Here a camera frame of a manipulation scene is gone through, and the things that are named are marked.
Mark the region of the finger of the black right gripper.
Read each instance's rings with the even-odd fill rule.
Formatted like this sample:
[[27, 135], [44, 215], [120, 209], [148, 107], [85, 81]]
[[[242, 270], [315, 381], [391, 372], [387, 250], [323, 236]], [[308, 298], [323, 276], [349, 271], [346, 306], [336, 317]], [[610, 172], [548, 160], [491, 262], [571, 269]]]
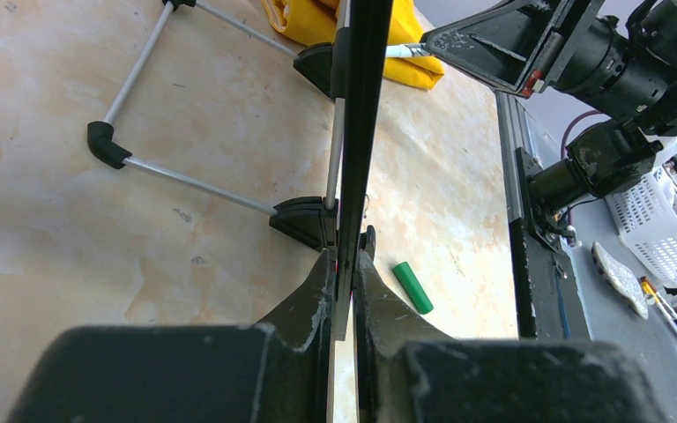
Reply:
[[521, 93], [554, 13], [554, 1], [501, 1], [425, 32], [420, 42], [432, 56], [471, 78]]

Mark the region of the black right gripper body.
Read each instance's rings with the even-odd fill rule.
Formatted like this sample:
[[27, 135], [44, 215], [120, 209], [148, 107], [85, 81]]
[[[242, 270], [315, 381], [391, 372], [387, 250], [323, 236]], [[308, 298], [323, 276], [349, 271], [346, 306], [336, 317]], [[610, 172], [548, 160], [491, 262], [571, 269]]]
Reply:
[[603, 3], [603, 0], [555, 2], [537, 44], [536, 56], [526, 66], [527, 79], [519, 92], [521, 97], [542, 93], [556, 84]]

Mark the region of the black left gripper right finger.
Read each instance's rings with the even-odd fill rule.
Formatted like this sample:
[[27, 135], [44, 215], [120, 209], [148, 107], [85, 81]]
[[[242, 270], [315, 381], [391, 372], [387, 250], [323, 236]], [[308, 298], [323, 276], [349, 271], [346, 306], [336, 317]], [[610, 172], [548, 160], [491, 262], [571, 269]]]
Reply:
[[644, 371], [615, 345], [457, 340], [358, 256], [353, 292], [361, 422], [664, 422]]

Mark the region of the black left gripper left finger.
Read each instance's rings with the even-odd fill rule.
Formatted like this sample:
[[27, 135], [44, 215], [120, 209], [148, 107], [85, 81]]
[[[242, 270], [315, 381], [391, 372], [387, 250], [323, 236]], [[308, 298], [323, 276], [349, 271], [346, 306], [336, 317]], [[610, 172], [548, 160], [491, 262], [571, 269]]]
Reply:
[[252, 324], [84, 326], [44, 351], [10, 422], [328, 422], [335, 263]]

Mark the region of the green whiteboard marker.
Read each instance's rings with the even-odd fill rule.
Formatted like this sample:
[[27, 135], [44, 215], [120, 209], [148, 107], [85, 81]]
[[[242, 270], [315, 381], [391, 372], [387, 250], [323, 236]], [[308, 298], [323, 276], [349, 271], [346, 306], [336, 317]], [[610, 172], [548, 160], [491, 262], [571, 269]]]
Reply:
[[385, 50], [386, 58], [413, 58], [432, 56], [432, 53], [425, 48], [424, 43], [405, 43], [389, 45]]

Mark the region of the green marker cap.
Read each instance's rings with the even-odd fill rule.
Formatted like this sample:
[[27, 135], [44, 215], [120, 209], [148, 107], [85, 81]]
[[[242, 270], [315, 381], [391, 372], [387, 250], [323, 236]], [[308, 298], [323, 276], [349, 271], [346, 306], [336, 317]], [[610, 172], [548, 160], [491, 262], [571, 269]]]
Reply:
[[428, 314], [434, 310], [433, 303], [408, 262], [396, 264], [391, 271], [411, 303], [421, 315]]

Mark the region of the black framed whiteboard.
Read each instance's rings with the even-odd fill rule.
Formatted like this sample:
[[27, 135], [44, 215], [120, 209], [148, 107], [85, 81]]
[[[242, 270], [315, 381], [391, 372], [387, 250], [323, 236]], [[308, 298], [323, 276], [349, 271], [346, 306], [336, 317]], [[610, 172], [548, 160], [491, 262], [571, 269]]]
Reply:
[[338, 224], [338, 273], [332, 328], [345, 340], [353, 275], [375, 136], [391, 1], [352, 1], [349, 10], [346, 105]]

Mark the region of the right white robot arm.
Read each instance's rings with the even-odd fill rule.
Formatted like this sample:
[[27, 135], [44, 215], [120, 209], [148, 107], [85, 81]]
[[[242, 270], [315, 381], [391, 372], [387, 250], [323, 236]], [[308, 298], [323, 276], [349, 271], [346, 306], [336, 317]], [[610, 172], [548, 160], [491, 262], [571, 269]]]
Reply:
[[433, 56], [491, 88], [529, 98], [551, 87], [606, 117], [529, 182], [556, 211], [623, 192], [677, 137], [677, 1], [644, 1], [619, 33], [598, 1], [503, 1], [421, 36]]

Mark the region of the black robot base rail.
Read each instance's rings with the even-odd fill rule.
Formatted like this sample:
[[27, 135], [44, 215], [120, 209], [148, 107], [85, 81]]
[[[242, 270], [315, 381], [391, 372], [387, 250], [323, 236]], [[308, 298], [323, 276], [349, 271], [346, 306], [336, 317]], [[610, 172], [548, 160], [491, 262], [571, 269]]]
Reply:
[[578, 283], [556, 220], [542, 215], [529, 192], [530, 178], [542, 170], [534, 156], [526, 113], [516, 98], [495, 94], [510, 250], [514, 275], [517, 331], [521, 338], [591, 338]]

